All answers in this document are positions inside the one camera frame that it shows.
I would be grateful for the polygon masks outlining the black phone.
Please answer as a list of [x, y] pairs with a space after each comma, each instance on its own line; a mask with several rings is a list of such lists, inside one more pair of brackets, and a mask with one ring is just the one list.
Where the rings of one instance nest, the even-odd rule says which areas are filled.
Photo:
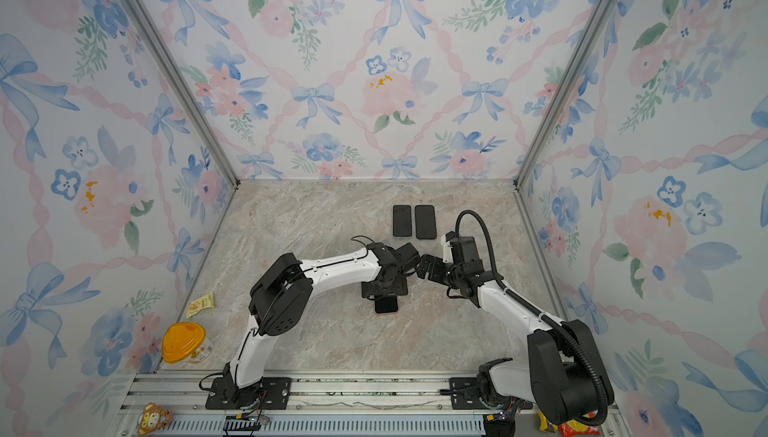
[[397, 296], [379, 296], [374, 299], [374, 310], [377, 315], [394, 314], [399, 310]]
[[433, 205], [416, 205], [414, 218], [417, 239], [435, 240], [437, 238], [436, 212]]
[[410, 205], [394, 205], [392, 208], [392, 235], [410, 238], [413, 233], [412, 208]]

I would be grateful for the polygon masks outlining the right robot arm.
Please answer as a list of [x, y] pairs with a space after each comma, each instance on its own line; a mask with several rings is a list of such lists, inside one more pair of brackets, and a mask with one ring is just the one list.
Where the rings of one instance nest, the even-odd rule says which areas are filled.
[[476, 382], [453, 393], [489, 409], [529, 402], [556, 425], [603, 424], [615, 395], [588, 326], [546, 312], [513, 290], [494, 262], [483, 263], [472, 237], [451, 232], [442, 243], [441, 257], [421, 257], [417, 276], [497, 318], [527, 352], [525, 365], [511, 358], [482, 364]]

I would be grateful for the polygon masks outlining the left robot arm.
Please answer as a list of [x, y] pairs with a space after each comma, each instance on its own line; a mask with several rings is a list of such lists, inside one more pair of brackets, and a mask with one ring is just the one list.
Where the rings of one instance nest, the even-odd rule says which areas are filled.
[[246, 331], [233, 358], [209, 390], [208, 409], [244, 409], [263, 394], [267, 360], [278, 337], [301, 320], [309, 300], [347, 285], [361, 286], [365, 299], [407, 293], [407, 278], [419, 263], [416, 248], [395, 249], [381, 242], [324, 259], [280, 256], [250, 290]]

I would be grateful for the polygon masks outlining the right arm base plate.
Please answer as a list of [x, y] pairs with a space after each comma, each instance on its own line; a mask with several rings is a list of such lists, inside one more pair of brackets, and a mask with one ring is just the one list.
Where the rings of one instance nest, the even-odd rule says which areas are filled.
[[502, 412], [516, 406], [518, 410], [532, 410], [531, 402], [509, 396], [501, 396], [491, 390], [488, 381], [477, 377], [452, 377], [448, 388], [439, 391], [450, 400], [453, 410], [483, 410]]

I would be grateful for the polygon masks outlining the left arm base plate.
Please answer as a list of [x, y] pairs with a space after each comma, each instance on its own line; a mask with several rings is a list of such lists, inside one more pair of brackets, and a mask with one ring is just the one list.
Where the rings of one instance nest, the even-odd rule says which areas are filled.
[[285, 410], [293, 381], [287, 377], [263, 377], [259, 382], [237, 388], [229, 377], [217, 377], [208, 391], [207, 410]]

